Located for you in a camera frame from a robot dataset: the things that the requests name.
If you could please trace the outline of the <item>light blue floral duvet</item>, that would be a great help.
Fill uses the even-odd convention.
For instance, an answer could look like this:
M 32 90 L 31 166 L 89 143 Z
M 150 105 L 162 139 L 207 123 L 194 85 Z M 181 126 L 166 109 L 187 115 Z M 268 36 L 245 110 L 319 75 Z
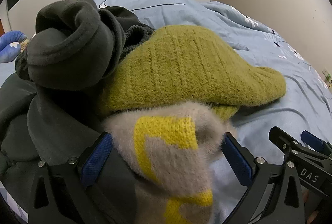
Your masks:
M 274 126 L 281 162 L 240 145 L 232 118 L 285 75 L 208 28 L 62 0 L 1 36 L 1 61 L 1 223 L 210 223 L 220 159 L 245 187 L 225 223 L 331 223 L 331 144 Z

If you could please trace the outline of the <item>white wall socket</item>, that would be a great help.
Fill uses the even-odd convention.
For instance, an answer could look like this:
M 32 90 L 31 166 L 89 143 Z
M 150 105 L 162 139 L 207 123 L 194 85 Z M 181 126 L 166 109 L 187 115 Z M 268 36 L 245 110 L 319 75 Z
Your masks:
M 331 89 L 332 86 L 332 76 L 331 72 L 329 72 L 326 68 L 322 70 L 322 74 L 324 76 L 324 82 L 328 86 L 329 89 Z

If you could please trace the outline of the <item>black hooded sweatshirt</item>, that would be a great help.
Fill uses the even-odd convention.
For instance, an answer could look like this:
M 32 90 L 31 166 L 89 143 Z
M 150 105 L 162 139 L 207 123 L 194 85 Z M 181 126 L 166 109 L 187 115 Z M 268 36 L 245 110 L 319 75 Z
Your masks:
M 42 8 L 35 36 L 1 86 L 1 183 L 29 207 L 39 161 L 60 165 L 99 137 L 99 96 L 153 28 L 122 7 L 64 0 Z

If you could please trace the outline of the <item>beige sweater with yellow pattern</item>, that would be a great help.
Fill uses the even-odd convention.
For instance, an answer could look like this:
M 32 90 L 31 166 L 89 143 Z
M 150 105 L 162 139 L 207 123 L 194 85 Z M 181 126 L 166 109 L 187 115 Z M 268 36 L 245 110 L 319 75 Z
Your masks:
M 103 129 L 130 169 L 136 223 L 208 223 L 213 208 L 210 163 L 222 156 L 236 106 L 182 102 L 112 115 Z

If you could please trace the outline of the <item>olive green knit sweater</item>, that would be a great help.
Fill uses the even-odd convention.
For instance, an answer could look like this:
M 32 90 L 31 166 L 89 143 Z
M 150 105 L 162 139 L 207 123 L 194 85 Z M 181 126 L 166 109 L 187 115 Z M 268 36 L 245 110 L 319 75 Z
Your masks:
M 285 93 L 280 72 L 252 66 L 215 32 L 171 25 L 125 56 L 105 82 L 99 109 L 108 116 L 191 100 L 227 120 L 241 107 L 262 106 Z

